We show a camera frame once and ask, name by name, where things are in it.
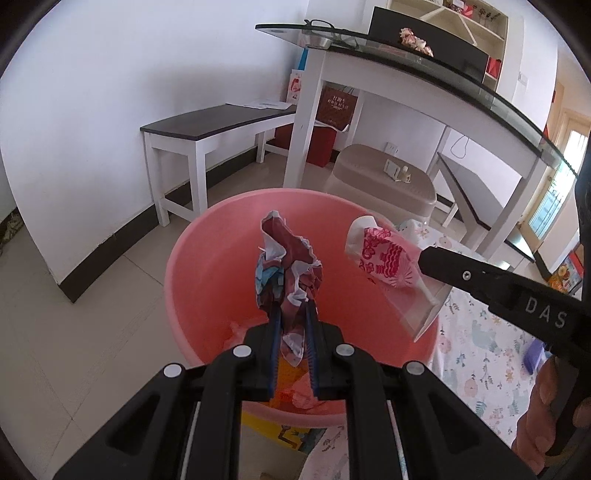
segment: purple object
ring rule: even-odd
[[[533,375],[544,355],[544,342],[535,339],[523,357],[523,365],[530,375]]]

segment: dark bench top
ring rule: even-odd
[[[276,110],[274,108],[259,110],[245,106],[219,105],[159,120],[153,124],[144,125],[139,130],[164,137],[197,141],[227,132],[233,128],[279,116],[291,115],[295,112],[295,105],[287,110]]]

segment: glass tabletop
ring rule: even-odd
[[[302,48],[319,48],[363,57],[419,76],[468,101],[512,129],[550,167],[556,169],[564,163],[572,170],[560,150],[521,111],[472,76],[478,74],[461,72],[436,57],[402,44],[386,43],[350,30],[311,24],[260,24],[255,28]]]

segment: pink plastic basin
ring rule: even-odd
[[[267,189],[220,202],[189,225],[178,239],[166,269],[164,294],[174,337],[190,365],[210,363],[232,336],[230,322],[252,326],[264,317],[256,307],[254,272],[262,246],[261,219],[277,210],[296,235],[310,240],[323,265],[316,298],[319,318],[338,325],[345,341],[382,363],[427,363],[437,325],[413,343],[380,290],[345,255],[353,220],[367,211],[347,200],[299,189]],[[343,424],[342,402],[329,414],[284,411],[245,402],[249,413],[297,427]]]

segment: screw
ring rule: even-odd
[[[409,362],[407,371],[411,375],[422,375],[425,371],[425,366],[421,362]]]
[[[183,368],[179,364],[170,364],[164,367],[164,375],[169,378],[179,376],[182,371]]]
[[[340,345],[337,345],[336,352],[340,356],[351,356],[355,353],[355,348],[348,343],[341,343]]]
[[[234,356],[237,356],[238,358],[246,358],[252,353],[252,348],[250,348],[248,345],[238,345],[234,347],[232,353],[234,353]]]

